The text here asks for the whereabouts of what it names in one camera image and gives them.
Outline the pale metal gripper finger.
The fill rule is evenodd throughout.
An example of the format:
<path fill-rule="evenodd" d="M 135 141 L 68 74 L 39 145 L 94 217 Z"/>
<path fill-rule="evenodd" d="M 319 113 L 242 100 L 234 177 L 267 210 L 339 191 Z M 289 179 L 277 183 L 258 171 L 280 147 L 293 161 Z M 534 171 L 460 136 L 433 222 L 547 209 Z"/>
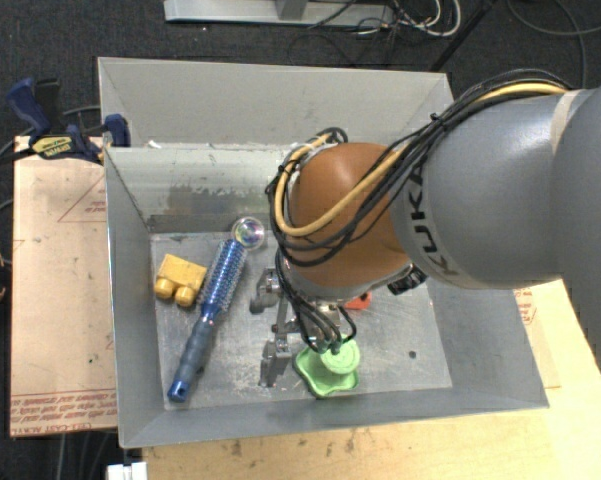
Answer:
<path fill-rule="evenodd" d="M 268 340 L 262 352 L 259 385 L 266 388 L 275 387 L 278 377 L 284 374 L 292 357 L 286 337 Z"/>
<path fill-rule="evenodd" d="M 281 297 L 281 286 L 275 268 L 265 268 L 256 283 L 256 292 L 250 300 L 251 314 L 262 314 L 266 308 L 275 306 Z"/>

